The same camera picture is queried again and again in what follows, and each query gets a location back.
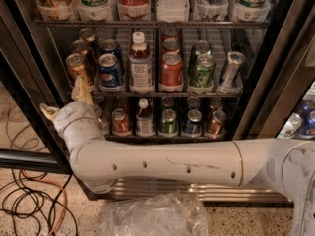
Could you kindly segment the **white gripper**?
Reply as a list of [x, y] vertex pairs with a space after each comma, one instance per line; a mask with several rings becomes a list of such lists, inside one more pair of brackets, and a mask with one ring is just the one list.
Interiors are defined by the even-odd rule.
[[53, 121], [54, 127], [63, 139], [91, 139], [98, 136], [98, 122], [89, 88], [84, 78], [78, 76], [75, 80], [71, 102], [61, 110], [57, 107], [41, 103], [39, 108], [44, 116]]

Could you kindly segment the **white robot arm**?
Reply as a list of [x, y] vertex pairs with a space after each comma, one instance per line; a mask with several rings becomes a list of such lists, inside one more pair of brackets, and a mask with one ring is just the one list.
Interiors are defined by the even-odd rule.
[[294, 202], [291, 236], [315, 236], [315, 142], [256, 139], [166, 145], [108, 141], [87, 83], [75, 81], [75, 100], [40, 110], [63, 138], [74, 174], [94, 193], [110, 192], [118, 179], [153, 177], [230, 187], [258, 187]]

